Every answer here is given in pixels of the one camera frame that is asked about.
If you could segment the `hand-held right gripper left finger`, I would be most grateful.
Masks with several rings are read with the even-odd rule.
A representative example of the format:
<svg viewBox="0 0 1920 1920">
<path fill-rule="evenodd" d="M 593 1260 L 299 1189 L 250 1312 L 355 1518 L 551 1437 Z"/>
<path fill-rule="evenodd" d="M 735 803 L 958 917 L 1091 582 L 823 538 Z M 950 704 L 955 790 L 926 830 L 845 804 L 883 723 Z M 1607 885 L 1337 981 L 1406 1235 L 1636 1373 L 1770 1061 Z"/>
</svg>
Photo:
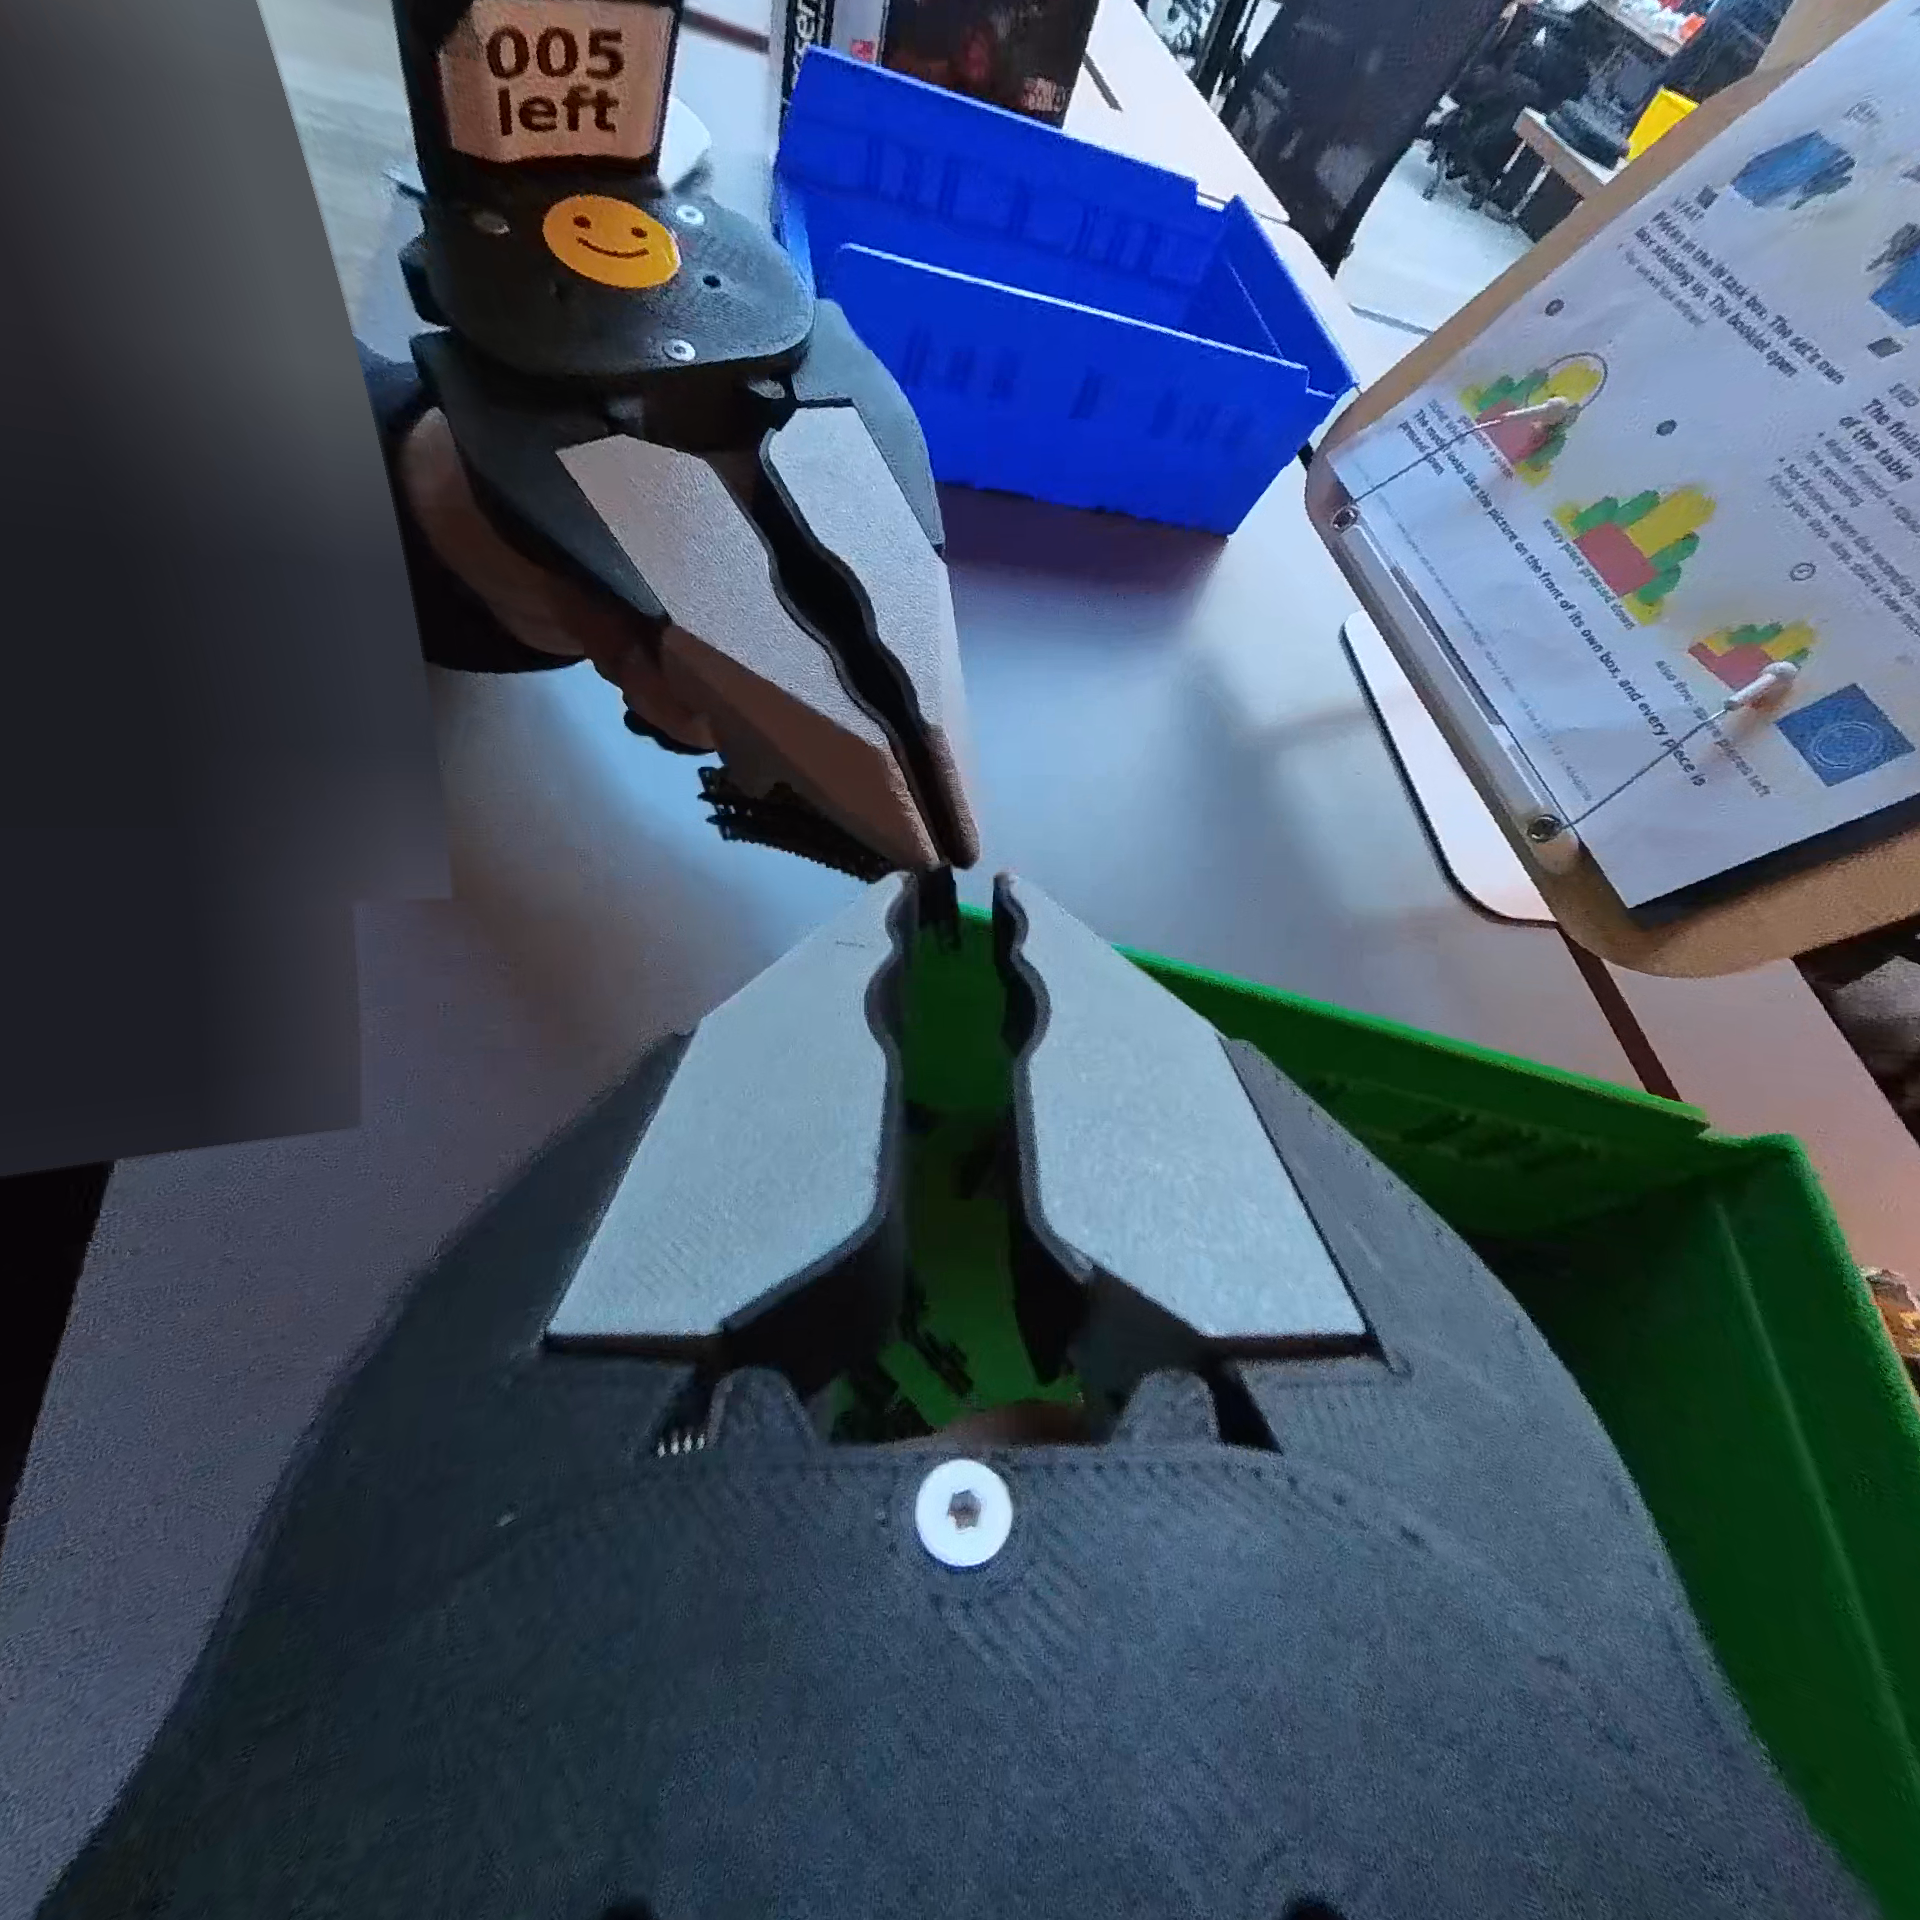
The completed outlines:
<svg viewBox="0 0 1920 1920">
<path fill-rule="evenodd" d="M 802 1398 L 875 1355 L 905 1299 L 903 981 L 891 876 L 686 1040 L 543 1341 L 774 1372 Z"/>
</svg>

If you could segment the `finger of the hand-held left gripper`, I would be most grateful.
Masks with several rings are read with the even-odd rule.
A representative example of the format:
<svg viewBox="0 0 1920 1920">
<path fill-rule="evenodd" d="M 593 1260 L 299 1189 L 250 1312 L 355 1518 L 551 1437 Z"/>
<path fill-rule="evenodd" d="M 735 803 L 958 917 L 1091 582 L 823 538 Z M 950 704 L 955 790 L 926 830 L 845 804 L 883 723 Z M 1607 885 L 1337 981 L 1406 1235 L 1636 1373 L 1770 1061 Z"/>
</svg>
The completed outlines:
<svg viewBox="0 0 1920 1920">
<path fill-rule="evenodd" d="M 852 404 L 802 404 L 759 448 L 782 576 L 894 740 L 937 864 L 972 869 L 969 699 L 947 563 Z"/>
<path fill-rule="evenodd" d="M 761 527 L 701 455 L 631 436 L 561 463 L 665 612 L 663 669 L 747 800 L 794 800 L 884 871 L 945 861 L 881 715 L 791 606 Z"/>
</svg>

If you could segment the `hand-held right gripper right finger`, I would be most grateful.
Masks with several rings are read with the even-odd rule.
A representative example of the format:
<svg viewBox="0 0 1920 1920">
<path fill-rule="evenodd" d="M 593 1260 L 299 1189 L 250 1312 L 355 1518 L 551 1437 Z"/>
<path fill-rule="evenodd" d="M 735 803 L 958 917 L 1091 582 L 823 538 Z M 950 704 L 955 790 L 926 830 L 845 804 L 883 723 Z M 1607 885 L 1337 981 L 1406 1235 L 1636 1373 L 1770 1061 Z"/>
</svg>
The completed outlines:
<svg viewBox="0 0 1920 1920">
<path fill-rule="evenodd" d="M 1373 1332 L 1219 1028 L 1001 872 L 1014 1318 L 1115 1427 L 1150 1376 L 1363 1359 Z"/>
</svg>

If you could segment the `black lego tread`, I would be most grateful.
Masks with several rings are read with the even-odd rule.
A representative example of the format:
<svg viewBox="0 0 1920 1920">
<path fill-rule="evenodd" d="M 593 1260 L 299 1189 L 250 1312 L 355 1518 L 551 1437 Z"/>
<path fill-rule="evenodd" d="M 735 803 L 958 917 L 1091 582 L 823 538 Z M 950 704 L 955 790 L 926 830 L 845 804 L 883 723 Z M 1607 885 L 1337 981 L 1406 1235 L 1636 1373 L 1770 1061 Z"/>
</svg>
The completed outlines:
<svg viewBox="0 0 1920 1920">
<path fill-rule="evenodd" d="M 930 928 L 945 947 L 959 947 L 962 915 L 950 864 L 937 861 L 932 869 L 910 871 L 895 858 L 867 848 L 783 783 L 774 783 L 761 798 L 747 794 L 722 763 L 706 763 L 699 771 L 699 783 L 708 822 L 730 844 L 802 858 L 860 882 L 905 872 L 916 882 L 918 924 Z"/>
</svg>

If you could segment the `green plastic bin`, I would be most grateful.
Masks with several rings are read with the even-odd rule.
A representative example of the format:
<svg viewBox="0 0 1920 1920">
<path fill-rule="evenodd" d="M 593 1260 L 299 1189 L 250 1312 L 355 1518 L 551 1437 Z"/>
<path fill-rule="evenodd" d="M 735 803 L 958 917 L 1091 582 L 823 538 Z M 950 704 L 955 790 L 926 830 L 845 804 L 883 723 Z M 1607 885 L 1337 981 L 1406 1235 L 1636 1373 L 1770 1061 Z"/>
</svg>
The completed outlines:
<svg viewBox="0 0 1920 1920">
<path fill-rule="evenodd" d="M 1806 1152 L 1146 951 L 1458 1232 L 1599 1415 L 1779 1772 L 1918 1915 L 1918 1427 Z"/>
</svg>

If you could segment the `person's left forearm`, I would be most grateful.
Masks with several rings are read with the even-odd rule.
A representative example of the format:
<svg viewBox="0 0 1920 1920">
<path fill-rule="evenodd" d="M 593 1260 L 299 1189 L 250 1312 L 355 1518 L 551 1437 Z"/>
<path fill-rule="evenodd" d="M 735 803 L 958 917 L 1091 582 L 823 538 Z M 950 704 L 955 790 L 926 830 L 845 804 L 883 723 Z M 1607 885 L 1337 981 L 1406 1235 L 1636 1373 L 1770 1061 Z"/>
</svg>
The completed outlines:
<svg viewBox="0 0 1920 1920">
<path fill-rule="evenodd" d="M 442 565 L 421 534 L 399 483 L 403 444 L 426 415 L 418 375 L 412 367 L 374 351 L 358 336 L 351 338 L 351 344 L 369 389 L 381 467 L 388 478 L 388 493 L 397 523 L 399 554 L 414 604 L 421 653 L 429 664 L 444 664 L 442 639 L 446 621 Z"/>
</svg>

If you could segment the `dark lego set box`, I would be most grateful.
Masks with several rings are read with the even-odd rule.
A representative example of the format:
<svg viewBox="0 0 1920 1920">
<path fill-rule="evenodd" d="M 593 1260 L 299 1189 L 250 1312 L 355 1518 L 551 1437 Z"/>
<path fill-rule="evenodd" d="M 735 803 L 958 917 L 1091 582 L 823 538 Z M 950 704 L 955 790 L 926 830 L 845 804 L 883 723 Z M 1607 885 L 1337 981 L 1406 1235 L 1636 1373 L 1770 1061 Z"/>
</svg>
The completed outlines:
<svg viewBox="0 0 1920 1920">
<path fill-rule="evenodd" d="M 774 3 L 788 99 L 806 51 L 831 51 L 1062 127 L 1099 3 Z"/>
</svg>

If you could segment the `person's left hand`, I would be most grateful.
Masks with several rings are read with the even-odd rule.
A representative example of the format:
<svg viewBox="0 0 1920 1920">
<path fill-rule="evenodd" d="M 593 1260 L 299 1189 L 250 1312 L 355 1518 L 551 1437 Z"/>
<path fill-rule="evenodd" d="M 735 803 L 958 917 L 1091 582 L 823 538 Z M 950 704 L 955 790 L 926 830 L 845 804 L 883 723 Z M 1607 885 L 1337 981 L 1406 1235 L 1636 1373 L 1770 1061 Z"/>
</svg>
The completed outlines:
<svg viewBox="0 0 1920 1920">
<path fill-rule="evenodd" d="M 586 660 L 647 736 L 671 751 L 714 751 L 708 715 L 683 699 L 639 616 L 597 582 L 531 560 L 484 515 L 442 410 L 403 436 L 393 463 L 399 503 L 428 550 L 517 645 Z"/>
</svg>

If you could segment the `blue plastic bin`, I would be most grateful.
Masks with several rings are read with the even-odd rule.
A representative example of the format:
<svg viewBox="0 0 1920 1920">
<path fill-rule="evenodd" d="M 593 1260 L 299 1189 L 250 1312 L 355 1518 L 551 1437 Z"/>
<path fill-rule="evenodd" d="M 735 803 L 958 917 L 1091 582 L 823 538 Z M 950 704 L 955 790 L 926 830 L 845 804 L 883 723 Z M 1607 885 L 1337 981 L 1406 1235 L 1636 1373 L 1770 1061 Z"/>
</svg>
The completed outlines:
<svg viewBox="0 0 1920 1920">
<path fill-rule="evenodd" d="M 954 487 L 1229 538 L 1356 390 L 1243 202 L 826 47 L 774 226 Z"/>
</svg>

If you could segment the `white stand base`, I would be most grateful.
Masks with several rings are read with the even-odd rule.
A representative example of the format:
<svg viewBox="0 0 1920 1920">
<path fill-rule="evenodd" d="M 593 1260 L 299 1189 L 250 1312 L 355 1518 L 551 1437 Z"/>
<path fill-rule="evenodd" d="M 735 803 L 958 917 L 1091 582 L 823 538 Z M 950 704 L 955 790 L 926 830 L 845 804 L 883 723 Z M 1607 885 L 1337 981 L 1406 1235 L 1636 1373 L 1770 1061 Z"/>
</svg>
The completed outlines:
<svg viewBox="0 0 1920 1920">
<path fill-rule="evenodd" d="M 1554 919 L 1547 902 L 1393 658 L 1373 620 L 1353 611 L 1341 621 L 1340 642 L 1409 790 L 1428 850 L 1454 894 L 1491 922 L 1550 928 Z"/>
</svg>

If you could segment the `black mesh office chair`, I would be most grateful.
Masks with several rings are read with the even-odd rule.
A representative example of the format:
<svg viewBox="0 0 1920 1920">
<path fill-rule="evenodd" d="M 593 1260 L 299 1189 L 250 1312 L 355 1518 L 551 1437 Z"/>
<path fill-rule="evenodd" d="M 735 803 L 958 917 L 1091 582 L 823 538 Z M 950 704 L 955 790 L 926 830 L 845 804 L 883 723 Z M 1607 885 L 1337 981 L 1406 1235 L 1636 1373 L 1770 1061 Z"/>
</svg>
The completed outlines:
<svg viewBox="0 0 1920 1920">
<path fill-rule="evenodd" d="M 1329 271 L 1505 13 L 1507 3 L 1279 5 L 1222 124 Z"/>
</svg>

